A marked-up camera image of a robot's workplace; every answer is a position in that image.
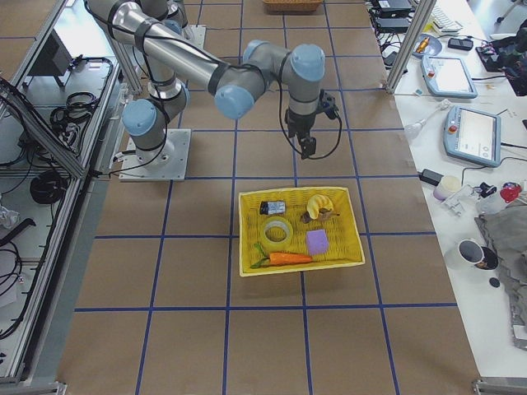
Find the white keyboard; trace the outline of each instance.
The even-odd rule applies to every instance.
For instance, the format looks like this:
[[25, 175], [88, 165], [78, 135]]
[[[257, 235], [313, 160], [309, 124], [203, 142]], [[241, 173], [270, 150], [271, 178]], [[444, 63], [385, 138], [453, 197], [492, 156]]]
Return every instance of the white keyboard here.
[[463, 29], [459, 22], [452, 21], [438, 6], [434, 6], [430, 18], [431, 26], [439, 34], [457, 35]]

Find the purple sponge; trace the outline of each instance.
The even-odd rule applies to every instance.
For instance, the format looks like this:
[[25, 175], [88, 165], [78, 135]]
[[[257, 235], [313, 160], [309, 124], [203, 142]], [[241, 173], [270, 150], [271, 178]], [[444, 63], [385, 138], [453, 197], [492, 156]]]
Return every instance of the purple sponge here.
[[307, 244], [307, 250], [311, 256], [325, 253], [329, 248], [328, 236], [324, 229], [310, 230], [307, 232], [305, 243]]

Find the tape roll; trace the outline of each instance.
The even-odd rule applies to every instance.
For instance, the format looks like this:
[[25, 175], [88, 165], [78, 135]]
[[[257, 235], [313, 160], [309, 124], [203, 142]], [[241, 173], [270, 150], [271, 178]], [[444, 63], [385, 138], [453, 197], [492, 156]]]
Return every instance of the tape roll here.
[[[282, 230], [285, 234], [284, 238], [271, 239], [269, 237], [272, 234], [272, 229]], [[281, 216], [270, 216], [260, 227], [260, 243], [266, 253], [274, 253], [278, 251], [284, 251], [289, 244], [291, 244], [293, 238], [293, 227], [291, 223], [282, 218]]]

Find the blue and white tablet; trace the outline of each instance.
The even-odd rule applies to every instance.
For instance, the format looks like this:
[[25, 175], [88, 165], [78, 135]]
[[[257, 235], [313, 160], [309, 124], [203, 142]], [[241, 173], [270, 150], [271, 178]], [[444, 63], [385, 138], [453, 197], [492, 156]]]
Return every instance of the blue and white tablet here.
[[460, 58], [422, 57], [422, 76], [434, 96], [473, 99], [478, 96], [469, 70]]
[[498, 167], [501, 151], [500, 117], [456, 105], [446, 116], [443, 142], [449, 156], [478, 165]]

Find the gray fabric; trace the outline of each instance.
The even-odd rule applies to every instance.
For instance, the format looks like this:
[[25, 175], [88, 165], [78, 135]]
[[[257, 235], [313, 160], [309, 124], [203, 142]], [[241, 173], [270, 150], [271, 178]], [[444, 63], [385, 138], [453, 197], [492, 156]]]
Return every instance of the gray fabric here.
[[[509, 295], [513, 325], [527, 333], [527, 206], [511, 205], [492, 215], [475, 218], [478, 228], [499, 259], [498, 277]], [[512, 332], [515, 346], [527, 350], [527, 340]]]

